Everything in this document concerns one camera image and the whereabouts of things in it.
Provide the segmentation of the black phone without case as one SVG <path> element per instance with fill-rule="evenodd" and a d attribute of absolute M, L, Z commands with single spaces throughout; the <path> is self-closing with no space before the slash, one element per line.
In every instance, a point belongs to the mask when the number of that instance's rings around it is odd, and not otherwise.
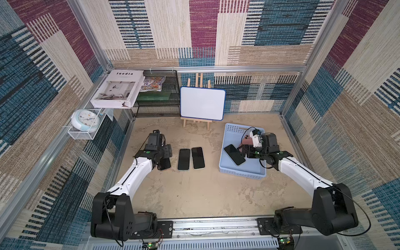
<path fill-rule="evenodd" d="M 231 158 L 231 160 L 237 165 L 245 163 L 245 158 L 242 156 L 241 152 L 233 145 L 230 144 L 224 148 L 224 151 Z"/>

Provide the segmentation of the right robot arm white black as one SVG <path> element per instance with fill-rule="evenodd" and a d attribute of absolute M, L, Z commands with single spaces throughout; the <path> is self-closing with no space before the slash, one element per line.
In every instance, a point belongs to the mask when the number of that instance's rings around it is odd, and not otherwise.
<path fill-rule="evenodd" d="M 238 150 L 243 156 L 257 158 L 262 167 L 290 177 L 312 198 L 310 208 L 277 209 L 273 221 L 266 227 L 272 234 L 305 226 L 315 228 L 323 235 L 332 235 L 358 226 L 356 204 L 350 189 L 317 175 L 291 153 L 280 150 L 275 134 L 252 128 L 243 134 Z"/>

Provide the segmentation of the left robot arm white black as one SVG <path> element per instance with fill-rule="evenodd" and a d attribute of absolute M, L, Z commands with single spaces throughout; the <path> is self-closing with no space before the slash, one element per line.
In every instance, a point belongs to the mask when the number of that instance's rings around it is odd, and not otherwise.
<path fill-rule="evenodd" d="M 134 213 L 133 197 L 145 177 L 153 170 L 171 167 L 172 149 L 159 130 L 149 134 L 144 149 L 139 150 L 131 167 L 108 191 L 98 193 L 92 204 L 91 236 L 115 240 L 123 244 L 132 236 L 142 239 L 161 234 L 157 215 L 152 212 Z"/>

